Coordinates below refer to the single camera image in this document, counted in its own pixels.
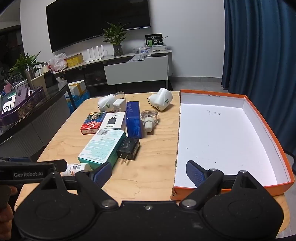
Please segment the left hand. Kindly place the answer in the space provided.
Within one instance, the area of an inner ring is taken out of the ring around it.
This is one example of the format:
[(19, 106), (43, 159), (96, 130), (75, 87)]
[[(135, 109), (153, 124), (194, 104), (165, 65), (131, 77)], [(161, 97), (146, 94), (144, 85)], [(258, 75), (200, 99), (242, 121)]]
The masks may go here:
[(12, 222), (14, 213), (8, 201), (11, 195), (18, 192), (14, 186), (1, 187), (1, 240), (9, 240), (11, 238)]

